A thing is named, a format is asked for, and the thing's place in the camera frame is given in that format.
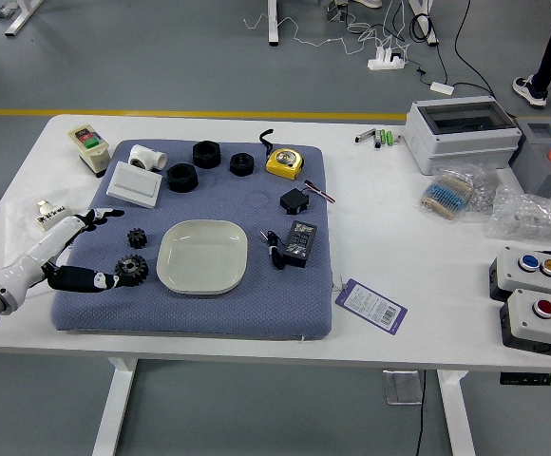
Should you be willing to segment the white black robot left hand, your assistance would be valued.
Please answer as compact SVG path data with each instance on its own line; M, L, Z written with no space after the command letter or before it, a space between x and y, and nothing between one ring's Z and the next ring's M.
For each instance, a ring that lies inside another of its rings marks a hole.
M60 255L68 244L92 226L109 217L121 217L124 210L89 209L58 221L11 265L0 268L0 314L15 312L25 301L29 288L45 279L43 267Z

